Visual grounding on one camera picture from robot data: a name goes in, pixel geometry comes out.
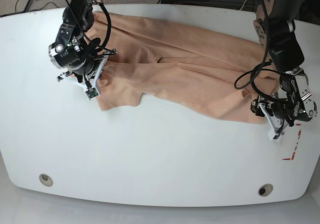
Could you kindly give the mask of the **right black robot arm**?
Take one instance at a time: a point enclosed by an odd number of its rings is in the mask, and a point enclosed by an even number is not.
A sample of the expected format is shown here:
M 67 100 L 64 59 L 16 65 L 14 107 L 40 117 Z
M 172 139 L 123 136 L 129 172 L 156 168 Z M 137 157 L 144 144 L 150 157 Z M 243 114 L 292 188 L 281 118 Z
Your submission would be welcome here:
M 100 6 L 107 20 L 104 40 L 90 39 L 86 33 L 94 24 L 93 6 Z M 63 12 L 62 25 L 48 48 L 48 56 L 58 69 L 66 69 L 57 81 L 68 80 L 83 88 L 89 99 L 100 95 L 97 84 L 109 56 L 116 55 L 116 49 L 107 49 L 111 34 L 111 18 L 103 0 L 71 0 Z

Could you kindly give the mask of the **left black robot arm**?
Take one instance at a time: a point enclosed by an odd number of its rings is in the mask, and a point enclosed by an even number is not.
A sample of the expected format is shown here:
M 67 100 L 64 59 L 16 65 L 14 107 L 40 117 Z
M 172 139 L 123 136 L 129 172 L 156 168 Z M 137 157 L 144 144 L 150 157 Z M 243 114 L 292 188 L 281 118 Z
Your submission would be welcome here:
M 251 111 L 265 117 L 270 125 L 268 133 L 271 140 L 278 139 L 296 121 L 309 122 L 317 115 L 317 105 L 312 99 L 309 80 L 300 67 L 304 55 L 296 39 L 294 18 L 304 0 L 260 0 L 256 10 L 254 28 L 260 44 L 264 48 L 263 60 L 248 72 L 249 81 L 241 87 L 251 86 L 258 97 L 251 103 Z M 286 97 L 271 96 L 259 90 L 255 79 L 261 71 L 279 75 L 279 86 Z

